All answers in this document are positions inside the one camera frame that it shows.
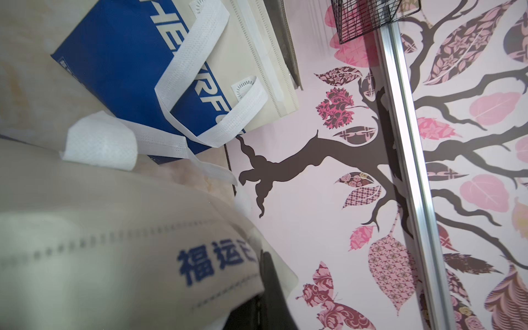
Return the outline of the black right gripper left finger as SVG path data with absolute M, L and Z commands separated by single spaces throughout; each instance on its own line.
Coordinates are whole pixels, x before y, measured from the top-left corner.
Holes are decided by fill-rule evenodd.
M 223 330 L 259 330 L 259 299 L 253 298 L 230 313 Z

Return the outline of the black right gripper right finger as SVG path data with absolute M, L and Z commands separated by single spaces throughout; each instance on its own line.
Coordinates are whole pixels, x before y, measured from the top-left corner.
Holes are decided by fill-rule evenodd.
M 260 298 L 260 329 L 298 329 L 287 307 L 272 255 L 269 252 L 261 252 L 260 271 L 264 285 L 264 292 Z

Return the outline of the blue beige takeout bag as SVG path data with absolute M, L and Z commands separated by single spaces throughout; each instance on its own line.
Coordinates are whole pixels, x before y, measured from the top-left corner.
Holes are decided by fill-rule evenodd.
M 249 220 L 250 203 L 133 172 L 140 154 L 200 162 L 184 137 L 101 111 L 55 153 L 1 139 L 2 329 L 223 329 L 264 292 L 269 252 L 285 299 L 297 278 Z
M 228 23 L 212 54 L 169 112 L 155 86 L 203 8 L 203 1 L 99 1 L 53 53 L 53 59 L 116 117 L 195 135 L 220 123 L 253 83 L 268 100 L 251 131 L 299 108 L 293 75 L 263 1 L 225 1 Z

